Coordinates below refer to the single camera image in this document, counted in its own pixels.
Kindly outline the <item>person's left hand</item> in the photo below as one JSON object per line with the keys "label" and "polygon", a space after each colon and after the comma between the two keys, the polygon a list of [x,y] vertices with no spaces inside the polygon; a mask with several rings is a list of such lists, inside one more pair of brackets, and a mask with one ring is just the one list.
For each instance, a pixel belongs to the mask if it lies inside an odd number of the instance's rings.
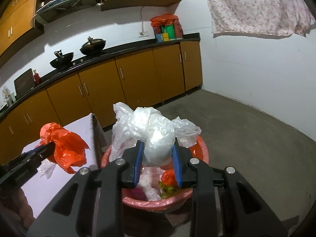
{"label": "person's left hand", "polygon": [[29,205],[27,197],[21,188],[1,190],[1,204],[8,215],[21,223],[25,229],[29,229],[35,221],[33,209]]}

